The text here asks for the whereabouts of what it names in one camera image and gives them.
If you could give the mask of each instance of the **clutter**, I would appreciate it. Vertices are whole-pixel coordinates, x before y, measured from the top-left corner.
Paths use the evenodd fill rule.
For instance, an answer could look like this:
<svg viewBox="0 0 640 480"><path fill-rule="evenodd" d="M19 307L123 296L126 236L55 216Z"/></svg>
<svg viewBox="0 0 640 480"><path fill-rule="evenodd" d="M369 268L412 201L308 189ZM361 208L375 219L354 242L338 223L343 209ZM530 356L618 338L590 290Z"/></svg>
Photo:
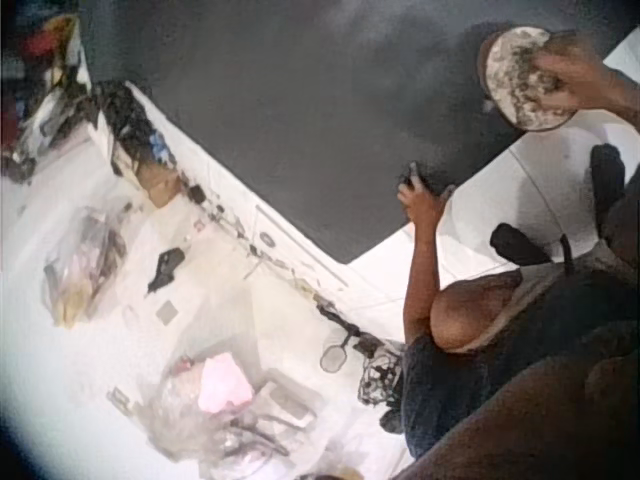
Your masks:
<svg viewBox="0 0 640 480"><path fill-rule="evenodd" d="M295 416L271 399L278 389L279 403ZM308 440L305 427L315 419L273 382L254 397L230 353L201 362L181 357L133 412L159 452L173 461L197 459L201 477L216 480L239 480L258 471L279 472L272 478L282 478L291 467L285 459Z"/></svg>
<svg viewBox="0 0 640 480"><path fill-rule="evenodd" d="M182 190L176 160L164 137L124 83L97 84L93 99L119 146L111 159L114 173L146 190L157 208L164 207Z"/></svg>
<svg viewBox="0 0 640 480"><path fill-rule="evenodd" d="M358 385L358 401L363 405L377 406L386 403L389 411L381 420L381 426L390 433L402 429L398 424L402 399L402 353L404 347L396 342L382 341L363 332L332 311L333 305L315 296L316 308L327 320L337 323L347 332L340 345L331 345L320 358L320 367L327 373L338 372L347 360L346 346L351 338L357 338L353 349L364 356L362 377Z"/></svg>
<svg viewBox="0 0 640 480"><path fill-rule="evenodd" d="M67 63L77 17L51 16L63 11L60 5L48 13L18 9L11 25L16 44L3 48L2 174L16 183L28 181L40 159L86 117L86 87L76 81L77 65Z"/></svg>
<svg viewBox="0 0 640 480"><path fill-rule="evenodd" d="M120 268L127 248L119 227L127 203L115 214L85 208L72 221L53 258L44 267L48 308L56 325L71 328L97 303Z"/></svg>
<svg viewBox="0 0 640 480"><path fill-rule="evenodd" d="M174 280L173 272L184 262L185 254L180 248L172 248L158 257L156 275L148 285L147 295L169 285Z"/></svg>

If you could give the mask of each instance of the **pink cloth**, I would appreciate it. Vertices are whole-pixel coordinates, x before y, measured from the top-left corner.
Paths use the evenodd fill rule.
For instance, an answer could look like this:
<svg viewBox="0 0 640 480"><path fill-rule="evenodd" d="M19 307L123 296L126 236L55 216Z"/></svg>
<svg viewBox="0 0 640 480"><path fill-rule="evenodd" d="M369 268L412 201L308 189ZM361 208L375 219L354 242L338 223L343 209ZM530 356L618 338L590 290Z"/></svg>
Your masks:
<svg viewBox="0 0 640 480"><path fill-rule="evenodd" d="M244 405L252 398L253 388L230 353L222 353L205 361L200 377L200 410L218 413L226 408Z"/></svg>

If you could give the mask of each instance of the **white floor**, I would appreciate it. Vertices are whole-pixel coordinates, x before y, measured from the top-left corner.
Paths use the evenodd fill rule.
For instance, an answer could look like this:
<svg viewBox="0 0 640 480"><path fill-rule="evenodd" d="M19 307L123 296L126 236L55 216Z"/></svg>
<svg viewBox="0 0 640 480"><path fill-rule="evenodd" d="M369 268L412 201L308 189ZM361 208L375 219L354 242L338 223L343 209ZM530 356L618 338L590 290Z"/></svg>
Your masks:
<svg viewBox="0 0 640 480"><path fill-rule="evenodd" d="M206 217L184 197L155 210L113 176L92 142L49 163L30 187L2 179L2 188L3 413L48 478L198 478L195 463L174 465L152 450L105 395L118 387L138 399L169 359L213 344L228 345L254 380L275 369L315 393L318 456L333 438L342 461L365 478L392 473L404 440L377 425L383 410L358 404L362 357L351 351L339 373L324 373L319 358L336 339L333 325L266 267L253 270L256 260L219 226L197 233L193 223ZM74 209L104 195L143 206L126 227L133 246L111 308L93 323L55 328L41 300L45 257ZM144 298L157 255L187 235L176 281ZM166 300L179 311L168 326L155 316Z"/></svg>

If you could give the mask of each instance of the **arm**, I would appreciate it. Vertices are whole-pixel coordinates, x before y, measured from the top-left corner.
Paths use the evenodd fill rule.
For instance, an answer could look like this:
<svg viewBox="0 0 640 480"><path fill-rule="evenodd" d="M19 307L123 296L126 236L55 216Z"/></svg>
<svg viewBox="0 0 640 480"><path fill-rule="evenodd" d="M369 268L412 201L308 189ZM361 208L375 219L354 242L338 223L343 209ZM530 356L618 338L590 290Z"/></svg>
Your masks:
<svg viewBox="0 0 640 480"><path fill-rule="evenodd" d="M416 228L409 286L404 300L405 343L411 345L422 334L430 333L431 306L440 290L435 228Z"/></svg>
<svg viewBox="0 0 640 480"><path fill-rule="evenodd" d="M577 40L550 40L535 58L563 88L540 101L548 108L603 109L618 115L640 132L640 85L612 70Z"/></svg>
<svg viewBox="0 0 640 480"><path fill-rule="evenodd" d="M412 166L411 184L412 188L406 185L398 188L398 199L415 225L415 247L403 311L407 345L430 332L431 306L440 290L436 229L446 202L422 184L415 165Z"/></svg>

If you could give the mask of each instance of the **hand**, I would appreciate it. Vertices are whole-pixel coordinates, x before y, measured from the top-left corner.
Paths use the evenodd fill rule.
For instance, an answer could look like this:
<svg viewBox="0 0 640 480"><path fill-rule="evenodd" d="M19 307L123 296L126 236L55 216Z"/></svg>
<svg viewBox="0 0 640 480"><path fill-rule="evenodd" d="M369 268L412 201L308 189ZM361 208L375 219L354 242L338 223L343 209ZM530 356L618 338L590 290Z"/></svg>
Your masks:
<svg viewBox="0 0 640 480"><path fill-rule="evenodd" d="M451 189L447 189L440 197L432 194L424 186L417 172L415 164L411 165L411 186L401 184L398 187L398 200L402 202L409 220L418 231L435 233L436 227L450 197Z"/></svg>
<svg viewBox="0 0 640 480"><path fill-rule="evenodd" d="M624 85L615 71L575 37L552 37L536 55L534 63L564 84L559 91L540 99L543 107L612 110L624 96Z"/></svg>

